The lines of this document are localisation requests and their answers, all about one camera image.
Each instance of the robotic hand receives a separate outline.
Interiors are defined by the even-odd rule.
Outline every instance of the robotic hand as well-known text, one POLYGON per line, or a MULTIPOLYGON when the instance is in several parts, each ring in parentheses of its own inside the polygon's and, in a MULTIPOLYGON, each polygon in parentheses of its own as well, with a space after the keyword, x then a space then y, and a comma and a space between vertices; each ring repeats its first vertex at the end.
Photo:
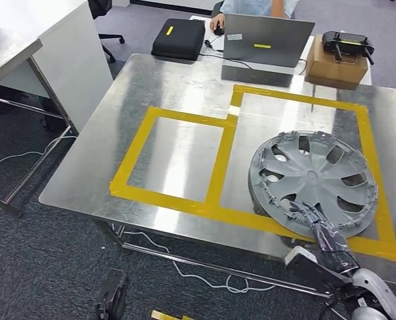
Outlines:
POLYGON ((396 320, 396 297, 378 275, 360 268, 339 228, 310 203, 291 204, 291 212, 302 214, 310 226, 321 251, 321 264, 297 246, 285 257, 287 269, 315 279, 321 289, 331 289, 352 320, 396 320))

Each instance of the laptop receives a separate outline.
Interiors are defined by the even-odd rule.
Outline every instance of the laptop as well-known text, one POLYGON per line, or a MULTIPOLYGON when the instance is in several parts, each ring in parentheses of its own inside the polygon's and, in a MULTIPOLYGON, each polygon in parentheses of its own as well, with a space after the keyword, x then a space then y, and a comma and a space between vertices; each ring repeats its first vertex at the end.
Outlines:
POLYGON ((313 22, 226 14, 223 58, 296 67, 313 22))

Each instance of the person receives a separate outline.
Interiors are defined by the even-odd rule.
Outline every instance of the person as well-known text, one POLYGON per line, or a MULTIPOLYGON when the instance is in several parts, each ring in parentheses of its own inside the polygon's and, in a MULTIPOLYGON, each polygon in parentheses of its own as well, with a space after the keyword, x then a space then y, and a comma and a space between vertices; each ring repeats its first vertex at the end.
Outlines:
POLYGON ((220 12, 210 22, 210 28, 214 32, 220 23, 225 28, 225 15, 238 13, 241 15, 267 15, 290 19, 297 0, 225 0, 220 12))

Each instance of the black case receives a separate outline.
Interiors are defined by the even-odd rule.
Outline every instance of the black case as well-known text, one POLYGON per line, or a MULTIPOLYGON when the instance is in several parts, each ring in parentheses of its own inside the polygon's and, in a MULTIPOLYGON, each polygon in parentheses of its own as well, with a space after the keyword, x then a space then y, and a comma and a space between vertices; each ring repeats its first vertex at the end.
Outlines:
POLYGON ((197 60, 204 35, 202 20, 168 19, 154 41, 152 55, 197 60))

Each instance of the light blue shirt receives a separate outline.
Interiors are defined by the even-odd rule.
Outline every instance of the light blue shirt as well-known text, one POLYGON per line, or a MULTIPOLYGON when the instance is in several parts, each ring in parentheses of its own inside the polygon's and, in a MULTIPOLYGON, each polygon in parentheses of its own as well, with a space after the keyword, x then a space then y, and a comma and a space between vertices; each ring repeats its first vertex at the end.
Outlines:
MULTIPOLYGON (((284 0, 284 13, 289 19, 298 0, 284 0)), ((225 0, 220 8, 222 13, 241 15, 270 15, 272 0, 225 0)))

